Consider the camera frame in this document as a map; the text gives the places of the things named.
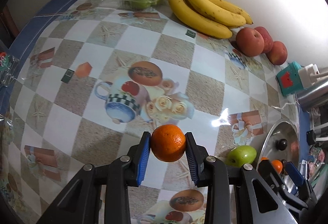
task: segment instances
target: checkered pattern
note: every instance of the checkered pattern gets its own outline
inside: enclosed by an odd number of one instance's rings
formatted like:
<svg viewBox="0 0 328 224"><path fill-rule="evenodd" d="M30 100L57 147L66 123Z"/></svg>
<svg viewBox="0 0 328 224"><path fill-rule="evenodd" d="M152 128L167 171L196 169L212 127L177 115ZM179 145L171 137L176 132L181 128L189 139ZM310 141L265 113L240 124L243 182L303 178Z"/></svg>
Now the checkered pattern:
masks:
<svg viewBox="0 0 328 224"><path fill-rule="evenodd" d="M15 200L21 204L12 206L26 223L35 223L83 164L109 164L137 144L143 131L154 129L140 116L129 123L113 123L105 112L105 101L95 96L98 83L112 82L131 63L150 61L162 70L163 78L178 83L174 92L186 94L195 107L192 119L181 120L178 126L183 132L192 131L210 155L224 156L234 147L230 126L212 125L225 109L229 114L259 111L265 134L251 142L256 148L281 118L298 128L295 96L283 97L275 79L286 65L273 66L265 55L232 54L228 40L199 33L192 38L186 35L190 28L160 10L160 19L120 17L125 11L105 8L73 16L75 8L86 1L76 2L43 31L30 57L54 47L53 64L37 69L28 59L10 97L7 119L13 125L6 131L8 140L2 142L3 179L8 173L14 177ZM244 70L230 60L232 55L246 65ZM66 70L74 71L85 62L92 66L88 77L74 75L68 83L61 81ZM125 100L140 110L128 96L116 94L109 99ZM36 178L30 172L25 145L56 152L60 182ZM194 188L188 173L185 157L165 163L151 153L142 186L129 189L132 218L151 211L177 191Z"/></svg>

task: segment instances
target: orange fruit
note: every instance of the orange fruit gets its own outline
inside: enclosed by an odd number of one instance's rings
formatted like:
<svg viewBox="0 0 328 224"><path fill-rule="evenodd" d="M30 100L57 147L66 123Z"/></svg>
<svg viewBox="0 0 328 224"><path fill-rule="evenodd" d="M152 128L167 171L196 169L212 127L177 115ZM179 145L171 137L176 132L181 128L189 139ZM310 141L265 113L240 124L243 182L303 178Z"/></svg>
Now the orange fruit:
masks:
<svg viewBox="0 0 328 224"><path fill-rule="evenodd" d="M159 160L174 162L180 159L186 150L186 137L178 126L165 124L153 131L150 148Z"/></svg>
<svg viewBox="0 0 328 224"><path fill-rule="evenodd" d="M282 162L280 160L273 160L271 163L278 174L280 174L282 172Z"/></svg>

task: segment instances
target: bunch of bananas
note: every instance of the bunch of bananas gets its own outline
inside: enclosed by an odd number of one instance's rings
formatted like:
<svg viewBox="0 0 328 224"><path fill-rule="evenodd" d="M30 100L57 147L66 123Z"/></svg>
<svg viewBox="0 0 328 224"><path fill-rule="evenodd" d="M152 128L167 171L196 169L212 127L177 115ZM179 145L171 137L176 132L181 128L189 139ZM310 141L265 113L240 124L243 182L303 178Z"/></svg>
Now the bunch of bananas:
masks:
<svg viewBox="0 0 328 224"><path fill-rule="evenodd" d="M224 0L169 0L180 21L216 38L230 38L231 28L252 24L249 14Z"/></svg>

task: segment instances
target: teal box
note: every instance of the teal box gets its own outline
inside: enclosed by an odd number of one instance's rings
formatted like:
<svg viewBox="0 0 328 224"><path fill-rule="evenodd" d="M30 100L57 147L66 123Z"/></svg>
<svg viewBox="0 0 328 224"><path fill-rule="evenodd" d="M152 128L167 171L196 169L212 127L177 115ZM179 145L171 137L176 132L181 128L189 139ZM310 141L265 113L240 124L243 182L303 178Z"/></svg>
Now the teal box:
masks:
<svg viewBox="0 0 328 224"><path fill-rule="evenodd" d="M285 69L281 70L277 74L280 89L284 96L296 93L304 89L301 79L298 75L298 70L301 68L301 65L293 61L292 63L288 64Z"/></svg>

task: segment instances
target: metal cylinder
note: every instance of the metal cylinder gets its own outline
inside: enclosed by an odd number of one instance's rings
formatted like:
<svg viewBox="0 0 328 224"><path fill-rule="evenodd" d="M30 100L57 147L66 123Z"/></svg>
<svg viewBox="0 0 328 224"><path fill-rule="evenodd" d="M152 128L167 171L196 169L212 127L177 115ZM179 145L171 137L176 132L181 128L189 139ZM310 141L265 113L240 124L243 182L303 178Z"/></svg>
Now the metal cylinder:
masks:
<svg viewBox="0 0 328 224"><path fill-rule="evenodd" d="M310 88L297 92L298 102L303 111L322 106L328 102L328 78Z"/></svg>

